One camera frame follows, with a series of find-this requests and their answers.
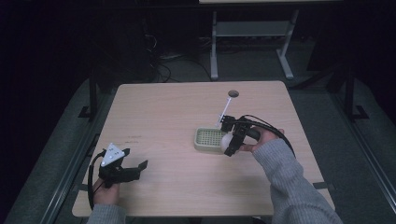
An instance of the white stick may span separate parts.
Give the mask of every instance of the white stick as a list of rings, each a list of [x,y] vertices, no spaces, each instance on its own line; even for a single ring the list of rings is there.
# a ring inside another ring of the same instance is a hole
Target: white stick
[[[227,107],[228,107],[228,105],[229,105],[229,104],[230,104],[230,102],[231,102],[231,99],[232,99],[232,97],[228,97],[228,99],[227,99],[227,105],[225,105],[225,107],[224,107],[224,110],[223,110],[223,112],[222,112],[221,116],[219,117],[219,120],[218,120],[218,122],[216,123],[216,127],[219,127],[219,125],[220,125],[220,122],[221,122],[221,119],[222,119],[222,117],[224,116],[224,114],[225,114],[225,111],[227,110]]]

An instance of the dark background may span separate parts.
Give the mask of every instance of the dark background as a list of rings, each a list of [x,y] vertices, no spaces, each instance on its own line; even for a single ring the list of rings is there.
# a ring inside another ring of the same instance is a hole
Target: dark background
[[[120,83],[150,82],[154,75],[144,47],[145,32],[156,35],[163,49],[210,36],[210,11],[88,10],[91,6],[99,7],[100,2],[0,2],[0,221],[71,96],[92,69],[100,71],[102,91]],[[350,64],[396,123],[394,8],[391,1],[373,0],[302,9],[293,38],[318,41],[308,69],[323,70],[340,61]],[[231,18],[235,11],[222,16]],[[257,19],[254,13],[237,15]]]

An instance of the dark circular marker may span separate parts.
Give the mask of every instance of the dark circular marker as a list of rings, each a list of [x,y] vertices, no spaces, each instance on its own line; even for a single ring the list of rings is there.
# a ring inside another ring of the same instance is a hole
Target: dark circular marker
[[[235,97],[238,97],[239,92],[238,92],[238,91],[229,91],[229,92],[228,92],[228,95],[229,95],[230,97],[235,98]]]

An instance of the table leg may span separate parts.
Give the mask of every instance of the table leg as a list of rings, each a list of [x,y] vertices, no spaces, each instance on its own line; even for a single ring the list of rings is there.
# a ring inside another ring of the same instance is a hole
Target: table leg
[[[286,59],[286,51],[288,50],[289,43],[291,40],[291,36],[293,34],[294,26],[297,21],[299,10],[294,10],[293,15],[291,16],[288,30],[285,35],[285,43],[283,44],[281,49],[277,49],[277,57],[279,58],[280,64],[282,65],[283,72],[285,73],[285,76],[287,79],[293,79],[293,73],[291,72],[291,69],[289,67],[288,60]]]
[[[216,54],[216,26],[217,26],[217,12],[213,12],[213,24],[212,24],[212,51],[210,52],[210,78],[217,80],[219,78],[218,73],[218,57]]]

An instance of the floor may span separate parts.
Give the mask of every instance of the floor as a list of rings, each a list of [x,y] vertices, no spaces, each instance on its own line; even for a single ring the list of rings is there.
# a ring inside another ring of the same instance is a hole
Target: floor
[[[312,40],[294,41],[290,44],[287,57],[295,78],[287,80],[276,57],[275,49],[279,47],[279,40],[263,40],[260,45],[254,46],[230,45],[218,55],[218,82],[281,80],[292,87],[317,73],[306,71],[314,46]],[[208,51],[181,56],[179,52],[167,52],[163,57],[168,59],[161,60],[161,65],[158,66],[160,75],[153,82],[211,81],[208,75]],[[351,124],[340,104],[343,90],[336,94],[328,93],[325,89],[328,80],[325,77],[303,90],[290,90],[290,97],[323,177],[334,186],[331,195],[336,212],[345,223],[350,224],[396,223],[395,212],[378,186],[361,143],[354,134],[354,129],[358,128],[375,152],[389,180],[396,184],[396,167],[393,165],[396,160],[396,128],[376,104],[370,90],[358,80],[355,104],[362,105],[370,119],[357,120]],[[98,92],[99,112],[89,122],[88,119],[78,117],[81,108],[89,104],[88,81],[81,84],[59,120],[6,223],[86,222],[87,218],[74,217],[71,209],[89,165],[92,142],[101,132],[115,93],[116,89],[110,93]],[[64,182],[65,179],[72,184],[68,185]],[[128,217],[127,221],[137,223],[139,220]]]

